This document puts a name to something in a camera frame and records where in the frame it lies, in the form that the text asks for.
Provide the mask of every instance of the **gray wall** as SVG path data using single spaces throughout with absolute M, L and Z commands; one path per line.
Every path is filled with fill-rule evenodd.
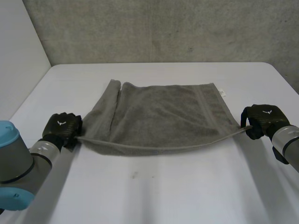
M 52 65 L 267 62 L 299 92 L 298 0 L 23 0 Z

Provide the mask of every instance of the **white table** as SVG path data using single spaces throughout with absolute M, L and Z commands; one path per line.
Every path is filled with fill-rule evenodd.
M 11 119 L 28 147 L 54 113 L 85 116 L 110 79 L 137 86 L 215 83 L 240 122 L 244 107 L 272 104 L 299 126 L 299 96 L 266 63 L 73 64 L 51 68 Z M 245 134 L 202 150 L 152 157 L 61 156 L 31 206 L 0 223 L 298 223 L 299 174 L 270 140 Z

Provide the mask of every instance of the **white logo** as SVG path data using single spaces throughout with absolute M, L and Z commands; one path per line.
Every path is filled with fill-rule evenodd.
M 66 121 L 63 123 L 60 123 L 59 121 L 57 121 L 57 123 L 61 126 L 61 125 L 64 125 L 66 123 Z
M 38 148 L 38 150 L 48 150 L 48 149 L 44 146 L 41 146 L 40 148 Z
M 263 111 L 264 113 L 268 113 L 268 114 L 271 114 L 272 110 L 270 111 Z

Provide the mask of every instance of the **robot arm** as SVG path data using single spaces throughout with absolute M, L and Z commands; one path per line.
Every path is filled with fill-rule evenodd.
M 0 208 L 26 209 L 60 155 L 62 147 L 76 145 L 82 119 L 74 114 L 54 114 L 42 138 L 27 149 L 19 131 L 9 121 L 0 121 Z
M 299 128 L 290 125 L 283 112 L 273 105 L 252 105 L 241 115 L 241 127 L 249 120 L 252 128 L 246 134 L 253 140 L 266 135 L 273 144 L 277 160 L 291 164 L 299 172 Z

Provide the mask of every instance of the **white wall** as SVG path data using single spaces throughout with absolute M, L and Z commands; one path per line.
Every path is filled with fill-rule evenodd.
M 50 69 L 22 0 L 0 0 L 0 119 L 10 119 Z

